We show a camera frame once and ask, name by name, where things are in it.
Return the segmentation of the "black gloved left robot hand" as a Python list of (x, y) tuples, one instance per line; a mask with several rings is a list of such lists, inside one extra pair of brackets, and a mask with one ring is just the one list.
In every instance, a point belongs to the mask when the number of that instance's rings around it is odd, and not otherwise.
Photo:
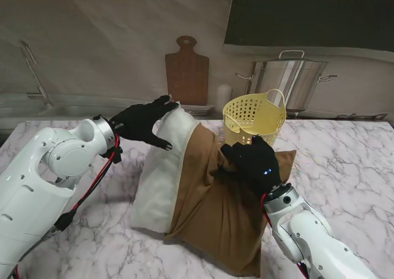
[(179, 106), (179, 103), (172, 101), (171, 96), (162, 95), (150, 103), (131, 105), (112, 117), (109, 122), (118, 135), (124, 139), (172, 150), (170, 142), (153, 133), (153, 126), (164, 115)]

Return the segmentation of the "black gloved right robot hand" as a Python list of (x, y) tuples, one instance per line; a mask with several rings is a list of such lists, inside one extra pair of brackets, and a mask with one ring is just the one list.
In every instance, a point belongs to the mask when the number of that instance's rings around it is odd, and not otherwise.
[(225, 144), (220, 150), (231, 165), (224, 169), (225, 174), (245, 184), (257, 198), (261, 199), (281, 183), (275, 152), (261, 136), (253, 136), (247, 145)]

